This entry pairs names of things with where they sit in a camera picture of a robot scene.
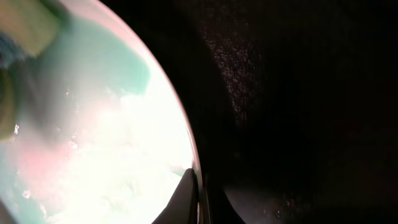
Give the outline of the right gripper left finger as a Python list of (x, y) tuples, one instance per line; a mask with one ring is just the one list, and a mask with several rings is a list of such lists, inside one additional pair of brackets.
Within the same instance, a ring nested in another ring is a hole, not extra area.
[(195, 171), (187, 169), (167, 206), (152, 224), (197, 224), (198, 183)]

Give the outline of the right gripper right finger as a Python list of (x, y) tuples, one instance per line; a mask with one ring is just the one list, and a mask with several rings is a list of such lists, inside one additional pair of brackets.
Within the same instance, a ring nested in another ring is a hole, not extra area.
[(228, 200), (222, 186), (215, 179), (205, 178), (203, 186), (205, 223), (244, 224)]

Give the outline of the mint green plate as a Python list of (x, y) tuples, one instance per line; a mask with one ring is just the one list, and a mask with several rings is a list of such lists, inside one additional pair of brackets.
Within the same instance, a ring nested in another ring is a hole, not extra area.
[(62, 24), (17, 75), (1, 140), (2, 223), (152, 223), (201, 170), (187, 115), (137, 34), (99, 1), (57, 1)]

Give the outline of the green yellow scrub sponge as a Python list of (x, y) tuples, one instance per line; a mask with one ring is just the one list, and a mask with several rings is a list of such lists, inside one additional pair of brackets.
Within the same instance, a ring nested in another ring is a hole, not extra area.
[(1, 140), (14, 134), (18, 110), (13, 67), (36, 59), (62, 24), (57, 1), (1, 0)]

